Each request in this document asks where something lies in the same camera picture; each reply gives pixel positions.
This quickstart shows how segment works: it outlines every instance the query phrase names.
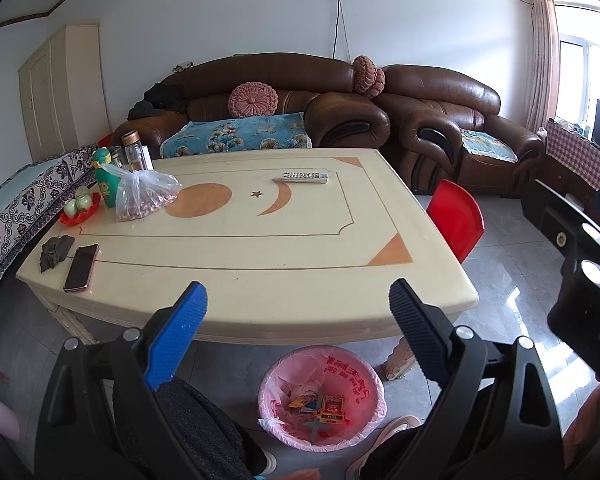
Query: black pants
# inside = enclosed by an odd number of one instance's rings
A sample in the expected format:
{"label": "black pants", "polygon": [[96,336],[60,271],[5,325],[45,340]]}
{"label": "black pants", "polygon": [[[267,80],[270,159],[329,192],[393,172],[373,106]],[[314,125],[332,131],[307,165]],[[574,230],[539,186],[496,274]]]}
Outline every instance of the black pants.
{"label": "black pants", "polygon": [[[480,430],[480,424],[487,409],[491,386],[481,389],[475,399],[474,407],[458,448],[449,460],[449,465],[463,462],[471,453],[475,438]],[[360,471],[360,480],[384,480],[389,477],[391,469],[407,450],[421,427],[399,431],[383,442],[369,455]]]}
{"label": "black pants", "polygon": [[[113,403],[116,427],[130,460],[146,462],[129,427],[120,402]],[[243,428],[186,382],[173,378],[156,392],[165,418],[180,433],[185,449],[209,480],[253,480],[267,466],[267,458]]]}

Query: window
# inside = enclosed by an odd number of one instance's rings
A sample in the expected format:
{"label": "window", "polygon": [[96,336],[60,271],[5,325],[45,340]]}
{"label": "window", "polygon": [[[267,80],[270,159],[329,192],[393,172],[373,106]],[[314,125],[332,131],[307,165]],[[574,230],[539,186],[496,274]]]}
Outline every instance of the window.
{"label": "window", "polygon": [[600,3],[554,0],[560,34],[560,86],[556,115],[593,129],[600,99]]}

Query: round knitted pillow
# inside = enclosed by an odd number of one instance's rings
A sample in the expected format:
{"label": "round knitted pillow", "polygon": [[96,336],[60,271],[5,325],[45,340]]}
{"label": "round knitted pillow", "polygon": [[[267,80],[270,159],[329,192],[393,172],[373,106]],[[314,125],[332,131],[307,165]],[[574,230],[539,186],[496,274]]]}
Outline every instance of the round knitted pillow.
{"label": "round knitted pillow", "polygon": [[353,91],[363,94],[376,80],[376,66],[367,56],[358,56],[353,60]]}
{"label": "round knitted pillow", "polygon": [[229,95],[229,113],[244,118],[273,115],[278,108],[278,94],[267,84],[251,81],[234,88]]}
{"label": "round knitted pillow", "polygon": [[382,90],[384,90],[385,80],[386,79],[384,77],[384,71],[381,68],[379,68],[376,71],[376,80],[371,85],[371,88],[369,88],[369,90],[363,93],[363,96],[367,99],[373,99],[374,97],[378,97],[382,93]]}

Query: blue gripper pad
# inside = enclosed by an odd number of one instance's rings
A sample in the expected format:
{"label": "blue gripper pad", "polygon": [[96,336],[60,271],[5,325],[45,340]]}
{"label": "blue gripper pad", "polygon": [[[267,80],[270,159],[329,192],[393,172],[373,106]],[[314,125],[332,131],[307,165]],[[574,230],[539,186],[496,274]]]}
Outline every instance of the blue gripper pad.
{"label": "blue gripper pad", "polygon": [[173,379],[200,323],[206,315],[206,288],[191,282],[174,306],[174,312],[149,346],[144,380],[152,391]]}
{"label": "blue gripper pad", "polygon": [[403,278],[389,288],[389,309],[425,377],[444,388],[449,380],[453,325],[439,308],[423,304]]}

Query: gray tile floor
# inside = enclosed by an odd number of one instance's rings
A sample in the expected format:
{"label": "gray tile floor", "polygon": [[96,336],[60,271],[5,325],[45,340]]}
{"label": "gray tile floor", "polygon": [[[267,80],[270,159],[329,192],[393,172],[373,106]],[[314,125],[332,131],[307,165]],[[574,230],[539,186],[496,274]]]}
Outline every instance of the gray tile floor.
{"label": "gray tile floor", "polygon": [[[419,197],[423,205],[428,199]],[[463,267],[478,290],[480,303],[475,310],[463,313],[457,324],[468,324],[483,338],[493,340],[510,342],[518,335],[531,336],[550,378],[564,431],[596,381],[587,365],[546,324],[546,313],[558,294],[562,257],[523,218],[518,200],[481,196],[478,202],[486,232]],[[102,341],[114,339],[122,330],[81,319]],[[0,368],[11,378],[10,386],[0,383],[0,400],[18,416],[21,438],[13,447],[29,468],[46,383],[67,337],[11,269],[0,284]],[[397,341],[387,338],[343,346],[378,367]],[[308,454],[285,447],[257,424],[260,379],[291,349],[194,342],[178,376],[213,400],[278,457],[276,475],[315,466],[325,479],[343,479],[344,470],[373,444],[380,429],[354,448]],[[231,388],[226,387],[219,370],[224,370],[224,377],[228,374],[233,378]],[[429,383],[417,366],[405,378],[386,383],[385,389],[389,411],[383,425],[406,413],[427,416],[439,393],[437,385]],[[110,385],[107,393],[112,393]]]}

